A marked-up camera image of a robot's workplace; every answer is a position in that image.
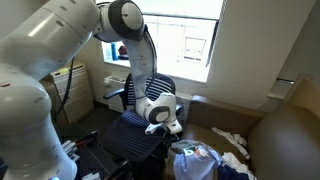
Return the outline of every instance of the window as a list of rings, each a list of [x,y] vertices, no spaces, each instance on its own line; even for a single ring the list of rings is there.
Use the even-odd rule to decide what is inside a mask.
[[[156,46],[158,72],[206,82],[223,0],[134,0]],[[102,43],[105,61],[112,61]]]

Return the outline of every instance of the cloth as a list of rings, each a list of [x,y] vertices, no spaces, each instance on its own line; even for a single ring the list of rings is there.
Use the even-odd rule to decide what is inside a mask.
[[[216,128],[216,127],[213,127],[213,128],[211,128],[211,129],[212,129],[215,133],[217,133],[217,134],[225,137],[231,144],[233,144],[234,146],[236,146],[236,147],[239,149],[239,151],[241,152],[241,154],[243,154],[243,156],[244,156],[247,160],[250,159],[250,155],[248,154],[247,150],[246,150],[244,147],[241,146],[241,144],[239,143],[239,141],[242,142],[242,144],[244,144],[244,142],[245,142],[245,145],[246,145],[247,143],[246,143],[246,141],[245,141],[243,138],[240,137],[239,134],[236,135],[237,139],[239,140],[239,141],[237,141],[237,139],[236,139],[234,136],[232,136],[229,132],[224,132],[224,131]]]
[[[245,173],[248,175],[249,180],[257,180],[257,178],[248,169],[248,166],[241,164],[241,162],[230,152],[224,153],[222,156],[223,166],[230,166],[239,173]]]
[[[222,162],[222,157],[210,146],[191,140],[173,143],[177,153],[174,160],[174,174],[177,180],[212,180],[213,170]]]
[[[228,165],[219,166],[218,180],[249,180],[245,173],[239,173]]]

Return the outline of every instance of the chair armrest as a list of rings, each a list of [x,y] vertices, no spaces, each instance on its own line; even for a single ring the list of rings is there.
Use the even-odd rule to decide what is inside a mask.
[[[216,127],[248,137],[253,126],[266,115],[263,111],[196,95],[190,102],[187,124],[192,123],[209,129]]]
[[[111,93],[108,93],[108,94],[104,95],[103,99],[110,99],[113,96],[120,95],[123,92],[124,92],[124,88],[117,89],[115,91],[112,91]]]
[[[176,116],[179,116],[183,111],[183,106],[181,104],[176,104]]]

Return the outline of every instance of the radiator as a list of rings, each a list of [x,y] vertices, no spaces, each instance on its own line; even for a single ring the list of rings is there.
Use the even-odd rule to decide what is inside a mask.
[[[117,89],[123,88],[126,79],[118,77],[118,76],[108,76],[104,79],[105,93],[109,94]],[[109,109],[123,112],[122,101],[119,95],[114,96],[107,100]]]
[[[187,120],[189,105],[191,102],[192,95],[176,92],[176,97],[177,97],[177,103],[182,104],[183,106],[183,112],[177,117],[177,119],[179,120],[181,126],[184,127]]]

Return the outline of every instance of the floor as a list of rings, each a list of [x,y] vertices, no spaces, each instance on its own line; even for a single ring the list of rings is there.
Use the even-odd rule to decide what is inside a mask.
[[[79,139],[92,131],[98,131],[98,137],[101,138],[120,115],[121,113],[110,110],[107,105],[95,103],[94,110],[77,123],[63,129],[55,127],[62,142]]]

